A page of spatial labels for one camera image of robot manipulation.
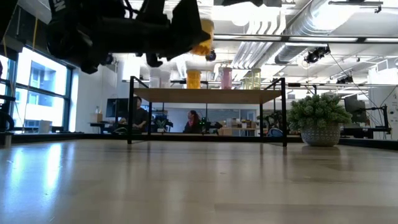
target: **silver ductwork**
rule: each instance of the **silver ductwork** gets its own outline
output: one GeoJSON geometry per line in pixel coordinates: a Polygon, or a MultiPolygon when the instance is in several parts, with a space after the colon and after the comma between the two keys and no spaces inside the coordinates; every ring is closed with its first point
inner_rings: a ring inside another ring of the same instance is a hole
{"type": "MultiPolygon", "coordinates": [[[[356,6],[329,5],[330,0],[313,0],[297,19],[282,33],[283,35],[329,35],[344,24],[357,10],[356,6]]],[[[287,46],[273,43],[265,57],[255,67],[264,63],[288,64],[307,47],[287,46]]]]}

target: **monitor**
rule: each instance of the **monitor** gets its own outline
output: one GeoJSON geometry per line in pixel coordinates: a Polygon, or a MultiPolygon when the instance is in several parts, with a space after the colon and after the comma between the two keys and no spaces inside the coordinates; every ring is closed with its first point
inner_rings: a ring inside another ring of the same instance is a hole
{"type": "Polygon", "coordinates": [[[365,102],[359,101],[356,98],[345,98],[344,105],[346,111],[353,115],[351,118],[352,122],[366,123],[366,107],[365,102]]]}
{"type": "Polygon", "coordinates": [[[116,117],[116,105],[118,107],[118,118],[126,118],[129,116],[129,99],[128,98],[118,98],[118,99],[108,99],[106,104],[106,117],[114,118],[116,117]]]}

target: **person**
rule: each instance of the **person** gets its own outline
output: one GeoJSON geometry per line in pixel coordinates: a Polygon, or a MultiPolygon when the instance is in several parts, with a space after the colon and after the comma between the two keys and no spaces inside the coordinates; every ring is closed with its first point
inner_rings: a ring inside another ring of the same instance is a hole
{"type": "Polygon", "coordinates": [[[137,99],[137,109],[134,112],[132,127],[140,129],[142,132],[145,132],[146,124],[148,121],[148,112],[145,109],[141,108],[141,97],[136,96],[135,98],[137,99]]]}
{"type": "Polygon", "coordinates": [[[188,112],[188,122],[185,125],[184,133],[200,134],[201,127],[199,125],[199,115],[196,111],[191,110],[188,112]]]}

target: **ceiling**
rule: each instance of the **ceiling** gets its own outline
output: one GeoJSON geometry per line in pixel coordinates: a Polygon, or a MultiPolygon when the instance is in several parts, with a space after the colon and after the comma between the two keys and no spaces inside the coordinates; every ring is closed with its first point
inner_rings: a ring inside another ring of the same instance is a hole
{"type": "MultiPolygon", "coordinates": [[[[139,7],[142,1],[130,2],[133,7],[139,7]]],[[[168,16],[171,16],[170,10],[177,2],[166,2],[167,7],[165,12],[168,16]]],[[[242,24],[244,20],[256,14],[252,8],[247,10],[248,8],[239,6],[237,9],[225,9],[221,6],[213,6],[213,0],[201,0],[198,2],[201,16],[213,19],[216,34],[245,34],[248,32],[249,24],[244,26],[237,26],[235,24],[242,24]]],[[[308,0],[288,0],[288,2],[289,5],[281,9],[283,14],[285,14],[287,23],[306,5],[308,0]]],[[[47,0],[20,0],[19,4],[31,14],[36,15],[40,20],[46,23],[50,21],[51,14],[48,9],[47,0]]],[[[382,11],[378,14],[374,13],[374,9],[375,7],[361,7],[347,21],[342,23],[341,26],[331,32],[330,35],[398,35],[398,0],[384,0],[382,11]]],[[[264,16],[267,16],[270,21],[274,19],[269,13],[263,13],[269,11],[261,12],[260,16],[258,16],[260,20],[264,19],[264,16]]],[[[213,47],[217,54],[215,62],[206,62],[203,58],[191,57],[186,60],[185,65],[187,68],[213,71],[217,63],[232,61],[239,52],[241,45],[241,42],[213,42],[213,47]]],[[[398,45],[331,44],[330,48],[331,54],[342,69],[352,73],[358,83],[366,82],[368,69],[373,67],[377,62],[383,61],[386,57],[398,57],[398,45]]],[[[302,67],[302,59],[305,54],[306,51],[303,55],[296,56],[287,66],[279,65],[276,67],[268,65],[264,67],[263,65],[258,65],[258,67],[264,68],[262,77],[266,80],[271,80],[273,77],[282,75],[287,78],[287,82],[305,82],[308,80],[311,82],[330,82],[331,76],[341,73],[341,68],[330,56],[321,59],[310,68],[304,69],[302,67]]],[[[125,60],[127,54],[118,54],[117,57],[119,60],[125,60]]],[[[176,61],[172,60],[164,65],[164,69],[177,70],[177,66],[176,61]]],[[[145,78],[149,76],[149,69],[146,67],[144,60],[141,73],[145,78]]]]}

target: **floor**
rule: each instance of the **floor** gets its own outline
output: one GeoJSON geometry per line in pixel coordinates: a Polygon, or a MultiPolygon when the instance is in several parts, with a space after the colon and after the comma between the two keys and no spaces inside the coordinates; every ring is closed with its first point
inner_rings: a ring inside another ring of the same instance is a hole
{"type": "Polygon", "coordinates": [[[0,223],[398,223],[398,152],[70,141],[0,149],[0,223]]]}

